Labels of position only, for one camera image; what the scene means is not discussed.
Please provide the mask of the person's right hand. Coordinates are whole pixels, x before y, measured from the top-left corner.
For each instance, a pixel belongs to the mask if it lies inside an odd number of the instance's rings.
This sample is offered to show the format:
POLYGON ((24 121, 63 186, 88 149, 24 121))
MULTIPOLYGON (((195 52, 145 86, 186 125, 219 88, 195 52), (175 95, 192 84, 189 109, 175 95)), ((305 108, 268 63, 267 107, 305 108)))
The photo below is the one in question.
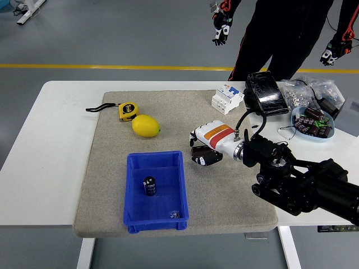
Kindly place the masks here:
POLYGON ((216 46, 224 45, 228 39, 229 30, 233 23, 233 17, 222 12, 216 12, 213 15, 213 24, 215 27, 215 37, 212 42, 216 46))

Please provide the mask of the person's left hand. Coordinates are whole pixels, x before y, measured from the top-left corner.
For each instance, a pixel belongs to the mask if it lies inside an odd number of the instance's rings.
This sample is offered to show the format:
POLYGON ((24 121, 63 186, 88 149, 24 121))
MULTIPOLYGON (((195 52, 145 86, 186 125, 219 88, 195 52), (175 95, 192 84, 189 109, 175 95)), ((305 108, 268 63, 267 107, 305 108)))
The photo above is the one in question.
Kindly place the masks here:
POLYGON ((320 62, 325 66, 332 66, 334 62, 350 53, 352 50, 352 41, 341 41, 339 43, 329 42, 320 57, 320 62))

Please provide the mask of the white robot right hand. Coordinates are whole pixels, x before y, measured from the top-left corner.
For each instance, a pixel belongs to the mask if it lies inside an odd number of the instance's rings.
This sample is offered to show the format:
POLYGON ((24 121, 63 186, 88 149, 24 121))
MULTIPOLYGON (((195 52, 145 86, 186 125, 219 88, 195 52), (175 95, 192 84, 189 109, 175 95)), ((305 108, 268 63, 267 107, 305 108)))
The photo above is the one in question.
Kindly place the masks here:
POLYGON ((197 127, 190 133, 192 160, 202 166, 221 161, 224 154, 242 161, 243 143, 244 139, 220 120, 197 127))

